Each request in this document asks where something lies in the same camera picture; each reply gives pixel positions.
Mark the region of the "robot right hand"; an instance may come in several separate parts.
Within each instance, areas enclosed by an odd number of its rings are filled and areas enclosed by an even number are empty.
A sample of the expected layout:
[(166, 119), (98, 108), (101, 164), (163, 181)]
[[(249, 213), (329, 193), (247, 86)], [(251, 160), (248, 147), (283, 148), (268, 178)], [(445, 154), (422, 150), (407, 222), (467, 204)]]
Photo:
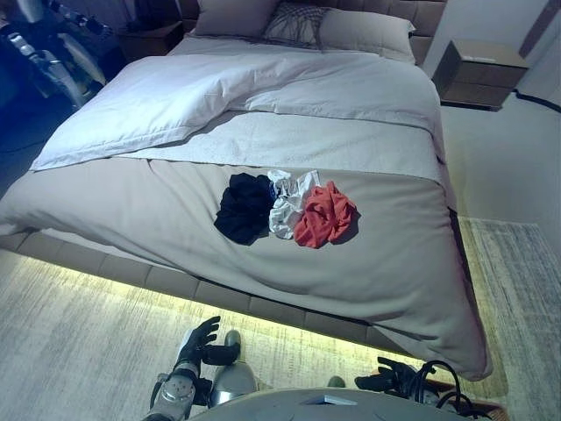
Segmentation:
[(418, 372), (410, 365), (384, 357), (379, 357), (378, 362), (377, 373), (356, 377), (354, 379), (356, 386), (363, 390), (409, 399)]

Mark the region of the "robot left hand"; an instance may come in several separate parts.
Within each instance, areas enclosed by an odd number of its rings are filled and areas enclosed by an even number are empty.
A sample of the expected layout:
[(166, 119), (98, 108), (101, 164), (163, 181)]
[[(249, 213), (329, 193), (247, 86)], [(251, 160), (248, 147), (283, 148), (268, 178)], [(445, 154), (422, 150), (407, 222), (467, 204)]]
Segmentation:
[(176, 364), (190, 363), (200, 367), (201, 363), (211, 366), (225, 366), (233, 363), (240, 354), (240, 344), (211, 345), (217, 335), (221, 317), (214, 316), (202, 322), (190, 334), (187, 343), (181, 348)]

